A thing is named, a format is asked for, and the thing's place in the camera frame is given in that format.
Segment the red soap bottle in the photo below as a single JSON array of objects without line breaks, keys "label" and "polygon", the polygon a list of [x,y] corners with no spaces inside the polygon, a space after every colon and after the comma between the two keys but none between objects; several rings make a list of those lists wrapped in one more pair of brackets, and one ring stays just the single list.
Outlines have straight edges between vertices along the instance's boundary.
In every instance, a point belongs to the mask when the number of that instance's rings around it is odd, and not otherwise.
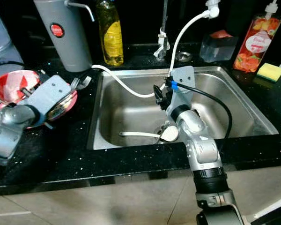
[{"label": "red soap bottle", "polygon": [[244,42],[234,61],[233,68],[255,72],[281,23],[272,16],[278,9],[277,0],[267,5],[265,15],[254,17]]}]

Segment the blue clip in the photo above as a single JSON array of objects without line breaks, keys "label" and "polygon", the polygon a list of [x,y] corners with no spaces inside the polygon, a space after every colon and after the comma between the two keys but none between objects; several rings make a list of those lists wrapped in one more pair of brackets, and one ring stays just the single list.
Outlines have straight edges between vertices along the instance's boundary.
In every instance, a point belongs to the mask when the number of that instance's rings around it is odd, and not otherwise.
[{"label": "blue clip", "polygon": [[171,83],[172,83],[172,89],[178,90],[177,82],[171,81]]}]

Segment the sink basin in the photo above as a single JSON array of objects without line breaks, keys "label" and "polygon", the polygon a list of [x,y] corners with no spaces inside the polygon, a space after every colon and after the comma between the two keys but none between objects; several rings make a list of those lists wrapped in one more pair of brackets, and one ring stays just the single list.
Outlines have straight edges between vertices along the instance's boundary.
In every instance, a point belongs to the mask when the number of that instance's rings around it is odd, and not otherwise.
[{"label": "sink basin", "polygon": [[[153,91],[153,84],[162,85],[168,69],[114,73],[134,91],[148,94]],[[233,125],[229,137],[278,134],[277,129],[221,67],[196,67],[195,79],[196,88],[219,98],[230,109]],[[191,104],[208,125],[210,135],[214,139],[223,138],[228,126],[225,110],[215,101],[197,93],[194,93]],[[103,72],[98,83],[88,148],[99,150],[154,144],[155,138],[121,137],[118,134],[122,131],[157,133],[166,120],[169,119],[165,111],[161,111],[154,97],[135,97]]]}]

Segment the fork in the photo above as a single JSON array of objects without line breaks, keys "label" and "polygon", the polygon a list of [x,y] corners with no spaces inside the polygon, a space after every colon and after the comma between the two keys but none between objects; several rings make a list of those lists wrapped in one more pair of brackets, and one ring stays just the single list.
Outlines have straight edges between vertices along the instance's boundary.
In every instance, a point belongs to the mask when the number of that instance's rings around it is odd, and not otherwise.
[{"label": "fork", "polygon": [[75,90],[77,88],[77,85],[79,84],[80,79],[79,78],[74,78],[72,83],[71,83],[71,90]]},{"label": "fork", "polygon": [[82,90],[86,88],[91,80],[92,78],[90,76],[86,76],[85,79],[77,85],[76,90]]}]

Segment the white spoon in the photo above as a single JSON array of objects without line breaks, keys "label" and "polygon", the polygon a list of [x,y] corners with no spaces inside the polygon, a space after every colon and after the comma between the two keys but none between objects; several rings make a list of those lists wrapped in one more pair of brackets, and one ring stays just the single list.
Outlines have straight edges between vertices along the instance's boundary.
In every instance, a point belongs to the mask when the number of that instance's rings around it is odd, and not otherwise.
[{"label": "white spoon", "polygon": [[175,126],[169,126],[167,127],[164,132],[160,135],[157,134],[152,134],[152,133],[145,133],[145,132],[120,132],[119,133],[120,136],[145,136],[145,137],[155,137],[155,138],[161,138],[167,142],[173,142],[175,141],[178,136],[179,136],[179,132],[177,127]]}]

